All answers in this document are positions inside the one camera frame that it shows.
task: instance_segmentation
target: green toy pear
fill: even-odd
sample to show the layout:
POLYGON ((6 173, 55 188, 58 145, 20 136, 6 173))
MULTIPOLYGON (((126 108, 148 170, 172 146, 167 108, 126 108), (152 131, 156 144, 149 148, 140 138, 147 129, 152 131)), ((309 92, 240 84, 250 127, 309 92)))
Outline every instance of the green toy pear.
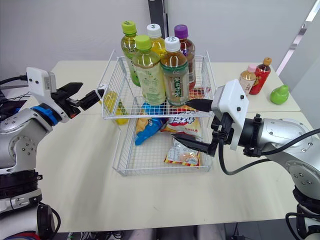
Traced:
POLYGON ((270 100, 274 104, 283 104, 285 101, 287 101, 288 97, 289 87, 285 84, 275 88, 270 94, 270 100))

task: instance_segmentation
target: white bottle cap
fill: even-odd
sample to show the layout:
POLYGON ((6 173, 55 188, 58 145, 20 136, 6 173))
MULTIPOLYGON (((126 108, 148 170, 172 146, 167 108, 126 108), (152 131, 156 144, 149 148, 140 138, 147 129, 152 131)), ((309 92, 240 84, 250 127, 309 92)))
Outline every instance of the white bottle cap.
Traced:
POLYGON ((146 31, 148 36, 153 39, 160 38, 162 36, 161 28, 158 24, 149 24, 146 26, 146 31))
POLYGON ((165 50, 167 52, 176 52, 180 50, 180 41, 176 36, 168 36, 164 40, 165 50))

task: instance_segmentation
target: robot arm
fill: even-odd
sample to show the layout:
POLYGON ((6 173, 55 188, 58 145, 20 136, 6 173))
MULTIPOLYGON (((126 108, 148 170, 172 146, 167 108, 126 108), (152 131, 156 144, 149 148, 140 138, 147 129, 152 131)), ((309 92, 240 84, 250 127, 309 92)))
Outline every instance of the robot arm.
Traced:
POLYGON ((53 126, 78 115, 78 107, 86 110, 100 100, 94 90, 81 100, 71 99, 81 82, 57 89, 53 73, 33 67, 26 72, 29 92, 39 105, 0 123, 0 239, 30 231, 41 239, 53 236, 55 211, 41 204, 38 181, 43 176, 35 171, 38 144, 53 126))
POLYGON ((298 201, 297 213, 288 213, 286 221, 296 239, 298 236, 289 223, 290 216, 297 217, 297 231, 305 238, 320 239, 320 140, 309 132, 306 126, 292 119, 246 118, 248 99, 238 80, 219 87, 213 100, 193 99, 186 104, 196 110, 213 111, 210 144, 198 142, 185 134, 172 134, 186 147, 214 156, 218 148, 221 169, 227 175, 234 175, 255 164, 273 161, 280 164, 291 175, 295 188, 293 195, 298 201), (224 164, 223 148, 230 145, 244 147, 249 157, 267 156, 268 159, 249 163, 239 169, 228 171, 224 164))

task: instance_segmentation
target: pink bottle cap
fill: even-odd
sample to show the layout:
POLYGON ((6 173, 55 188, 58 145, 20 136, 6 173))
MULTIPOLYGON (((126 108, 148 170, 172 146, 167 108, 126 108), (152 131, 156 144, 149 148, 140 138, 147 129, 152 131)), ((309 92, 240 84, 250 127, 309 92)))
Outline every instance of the pink bottle cap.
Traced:
POLYGON ((254 64, 249 64, 247 71, 250 73, 254 73, 256 71, 257 66, 254 64))

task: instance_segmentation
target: purple bottle cap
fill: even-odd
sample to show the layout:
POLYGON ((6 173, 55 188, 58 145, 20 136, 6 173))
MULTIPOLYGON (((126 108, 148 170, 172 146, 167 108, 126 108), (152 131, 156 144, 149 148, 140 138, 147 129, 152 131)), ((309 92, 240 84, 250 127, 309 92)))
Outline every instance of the purple bottle cap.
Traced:
POLYGON ((174 35, 178 39, 186 39, 188 35, 188 27, 184 24, 179 24, 174 27, 174 35))

